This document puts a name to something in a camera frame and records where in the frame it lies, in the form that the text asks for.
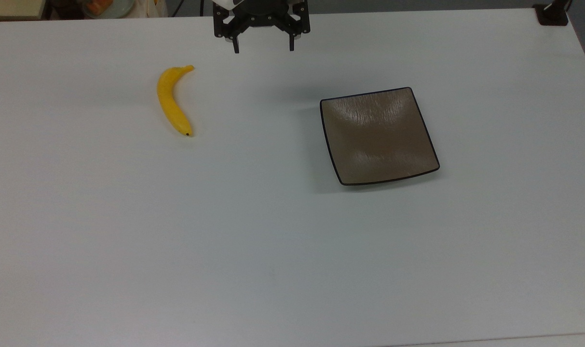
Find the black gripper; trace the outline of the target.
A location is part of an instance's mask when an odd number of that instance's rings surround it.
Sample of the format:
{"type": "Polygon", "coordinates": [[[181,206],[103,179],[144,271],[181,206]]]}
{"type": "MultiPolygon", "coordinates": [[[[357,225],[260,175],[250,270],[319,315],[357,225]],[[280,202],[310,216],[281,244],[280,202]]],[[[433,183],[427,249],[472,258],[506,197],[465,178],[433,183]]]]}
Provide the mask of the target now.
{"type": "Polygon", "coordinates": [[[214,34],[232,40],[239,53],[238,36],[251,27],[275,27],[289,35],[289,51],[295,50],[296,36],[311,31],[305,0],[214,0],[214,34]]]}

